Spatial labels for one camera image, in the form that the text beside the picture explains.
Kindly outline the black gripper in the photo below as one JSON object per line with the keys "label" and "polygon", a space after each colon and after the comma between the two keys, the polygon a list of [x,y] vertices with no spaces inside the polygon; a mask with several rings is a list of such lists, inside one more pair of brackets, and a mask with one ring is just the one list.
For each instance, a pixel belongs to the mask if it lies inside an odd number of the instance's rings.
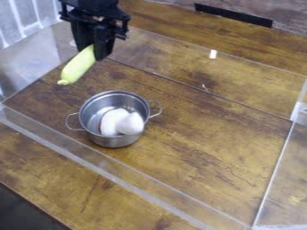
{"label": "black gripper", "polygon": [[115,36],[122,40],[128,38],[130,14],[120,9],[119,0],[58,1],[60,18],[71,22],[76,49],[82,51],[94,43],[95,58],[102,61],[112,54]]}

